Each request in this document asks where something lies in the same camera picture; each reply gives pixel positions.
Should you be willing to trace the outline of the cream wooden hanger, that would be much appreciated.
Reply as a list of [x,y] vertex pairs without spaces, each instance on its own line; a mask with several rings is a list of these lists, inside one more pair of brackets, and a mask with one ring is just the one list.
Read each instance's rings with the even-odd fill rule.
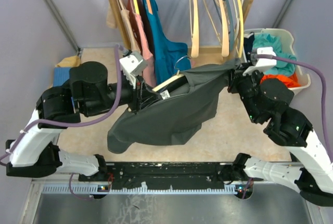
[[190,57],[197,58],[199,56],[200,44],[198,0],[189,0],[189,19],[191,37]]
[[[153,91],[158,92],[160,95],[161,93],[172,83],[174,83],[177,79],[182,78],[184,76],[184,74],[181,73],[181,70],[177,67],[178,63],[181,62],[182,60],[187,59],[187,60],[191,60],[191,57],[189,55],[185,55],[182,56],[181,58],[179,58],[174,66],[174,69],[176,70],[176,72],[166,81],[162,82],[161,84],[159,84],[158,86],[153,88]],[[128,106],[128,111],[131,112],[131,104],[129,104]]]
[[217,40],[219,41],[219,44],[221,45],[221,57],[226,58],[229,55],[229,33],[228,33],[228,25],[227,25],[227,18],[226,18],[226,12],[223,5],[223,0],[217,0],[217,7],[220,10],[221,15],[221,30],[219,31],[213,21],[213,18],[211,16],[211,13],[208,9],[208,4],[206,0],[202,0],[205,10],[208,14],[208,17],[210,19],[210,22],[212,24],[212,27],[214,29],[215,35]]

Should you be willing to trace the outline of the dark grey t-shirt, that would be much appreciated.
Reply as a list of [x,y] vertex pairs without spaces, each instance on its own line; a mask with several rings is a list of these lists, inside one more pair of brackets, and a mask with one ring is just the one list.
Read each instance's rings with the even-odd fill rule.
[[215,117],[219,94],[228,85],[231,70],[240,59],[224,64],[206,64],[182,71],[185,83],[169,98],[132,113],[125,110],[107,135],[107,148],[121,154],[134,143],[152,146],[184,145],[201,129],[202,123]]

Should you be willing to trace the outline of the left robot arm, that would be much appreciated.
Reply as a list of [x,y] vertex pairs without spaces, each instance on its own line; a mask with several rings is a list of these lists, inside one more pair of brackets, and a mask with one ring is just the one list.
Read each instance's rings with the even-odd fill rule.
[[69,79],[61,86],[42,93],[32,117],[16,140],[7,140],[9,177],[42,178],[54,173],[74,173],[93,177],[98,181],[108,175],[102,155],[78,155],[61,150],[53,143],[65,129],[83,126],[81,115],[97,116],[124,104],[133,113],[153,103],[161,96],[139,75],[130,83],[122,71],[118,82],[107,83],[107,68],[89,61],[69,70]]

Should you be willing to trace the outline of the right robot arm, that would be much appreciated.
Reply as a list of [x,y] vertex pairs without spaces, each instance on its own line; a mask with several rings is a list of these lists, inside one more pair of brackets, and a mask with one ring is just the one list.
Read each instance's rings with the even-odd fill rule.
[[263,73],[257,69],[244,74],[247,68],[247,64],[241,64],[230,70],[227,91],[238,93],[250,121],[267,122],[263,132],[302,165],[277,165],[239,153],[233,162],[233,176],[274,182],[295,190],[312,204],[331,207],[332,162],[308,118],[290,107],[294,93],[276,78],[262,80]]

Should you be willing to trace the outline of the teal blue hanging t-shirt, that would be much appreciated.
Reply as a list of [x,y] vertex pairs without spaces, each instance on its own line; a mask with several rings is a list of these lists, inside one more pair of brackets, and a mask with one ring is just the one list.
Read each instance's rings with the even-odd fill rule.
[[158,15],[155,0],[143,0],[148,22],[150,24],[155,52],[155,76],[157,84],[171,78],[178,70],[191,68],[187,57],[188,46],[185,43],[172,42],[165,36]]

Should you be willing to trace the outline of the pink hanging t-shirt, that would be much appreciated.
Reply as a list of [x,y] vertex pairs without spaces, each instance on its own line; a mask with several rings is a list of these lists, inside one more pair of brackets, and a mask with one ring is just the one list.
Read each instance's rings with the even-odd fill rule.
[[151,27],[143,5],[143,0],[127,0],[127,9],[129,10],[134,39],[136,40],[140,54],[147,62],[147,66],[143,70],[143,78],[148,85],[155,87],[157,85],[155,75],[155,50]]

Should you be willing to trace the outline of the yellow cream hanger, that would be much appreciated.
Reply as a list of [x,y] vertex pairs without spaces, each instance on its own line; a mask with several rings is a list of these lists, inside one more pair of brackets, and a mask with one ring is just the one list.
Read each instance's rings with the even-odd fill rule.
[[233,0],[233,4],[236,17],[236,25],[234,27],[234,51],[236,52],[237,57],[241,58],[244,47],[244,17],[242,10],[242,0]]

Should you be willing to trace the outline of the beige hanging t-shirt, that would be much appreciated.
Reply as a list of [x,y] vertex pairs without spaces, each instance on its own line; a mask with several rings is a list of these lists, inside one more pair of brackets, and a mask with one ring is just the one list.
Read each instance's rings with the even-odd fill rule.
[[[132,25],[130,22],[130,11],[126,9],[123,0],[117,0],[117,5],[120,10],[121,19],[124,24],[126,33],[129,37],[131,50],[141,53],[142,51],[140,49],[140,46],[138,44],[138,41],[137,41],[134,33],[133,33],[133,28],[132,28]],[[113,10],[111,9],[111,6],[109,6],[109,8],[108,8],[106,24],[111,29],[116,29],[118,27],[118,25],[116,23],[116,19],[114,17]]]

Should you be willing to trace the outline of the navy garment in basket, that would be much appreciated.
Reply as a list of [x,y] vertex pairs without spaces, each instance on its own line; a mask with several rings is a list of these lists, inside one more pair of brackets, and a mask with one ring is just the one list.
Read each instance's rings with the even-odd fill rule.
[[253,50],[254,40],[255,40],[254,32],[250,32],[250,34],[244,37],[244,52],[247,61],[251,61],[251,53]]

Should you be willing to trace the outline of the turquoise garment in basket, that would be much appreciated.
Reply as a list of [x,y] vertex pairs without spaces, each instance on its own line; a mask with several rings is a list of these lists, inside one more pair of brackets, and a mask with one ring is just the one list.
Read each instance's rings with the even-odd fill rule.
[[[260,33],[254,36],[253,49],[260,47],[272,47],[278,57],[296,61],[296,56],[290,51],[284,52],[281,37],[268,33]],[[288,62],[277,61],[277,64],[264,72],[265,75],[284,75],[290,77],[294,74],[296,65]]]

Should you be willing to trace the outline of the orange garment in basket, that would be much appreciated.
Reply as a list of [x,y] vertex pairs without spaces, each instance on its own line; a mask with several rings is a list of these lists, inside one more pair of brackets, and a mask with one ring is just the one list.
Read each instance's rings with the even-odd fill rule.
[[261,83],[263,83],[267,79],[274,79],[274,78],[283,82],[288,88],[301,87],[301,85],[298,82],[298,77],[297,77],[296,73],[294,73],[292,76],[285,76],[285,75],[281,75],[281,74],[277,74],[277,75],[267,74],[261,78]]

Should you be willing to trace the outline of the white laundry basket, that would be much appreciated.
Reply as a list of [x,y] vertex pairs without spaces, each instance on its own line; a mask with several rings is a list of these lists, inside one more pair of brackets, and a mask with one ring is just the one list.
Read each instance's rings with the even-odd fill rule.
[[[248,29],[245,30],[244,37],[250,37],[251,35],[254,35],[257,37],[258,35],[262,34],[269,34],[270,36],[276,36],[280,38],[281,42],[281,50],[282,52],[288,53],[290,55],[296,55],[293,44],[294,44],[294,37],[292,34],[284,29],[272,29],[272,28],[259,28],[259,29]],[[300,86],[293,87],[290,90],[294,92],[295,95],[300,93],[302,90],[308,88],[311,84],[311,79],[309,74],[304,73],[302,71],[302,67],[295,65],[295,71],[294,71],[295,77],[297,79],[297,82],[300,84]]]

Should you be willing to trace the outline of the yellow cloth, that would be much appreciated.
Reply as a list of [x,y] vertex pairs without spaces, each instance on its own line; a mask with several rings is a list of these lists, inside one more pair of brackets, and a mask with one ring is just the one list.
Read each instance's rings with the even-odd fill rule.
[[63,58],[56,64],[56,68],[72,68],[78,67],[81,64],[81,59],[78,55]]

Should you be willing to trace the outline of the blue folded cloth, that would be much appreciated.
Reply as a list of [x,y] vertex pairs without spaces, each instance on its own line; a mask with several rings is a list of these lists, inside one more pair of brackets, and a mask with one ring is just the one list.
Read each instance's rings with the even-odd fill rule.
[[53,86],[61,86],[69,79],[70,67],[55,67]]

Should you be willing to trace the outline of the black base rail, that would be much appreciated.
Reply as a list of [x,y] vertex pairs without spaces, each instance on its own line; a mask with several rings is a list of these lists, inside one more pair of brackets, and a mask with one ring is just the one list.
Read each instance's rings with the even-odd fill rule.
[[136,189],[144,182],[149,190],[224,189],[249,177],[238,165],[221,162],[114,162],[92,176],[79,175],[81,182],[106,182],[113,190]]

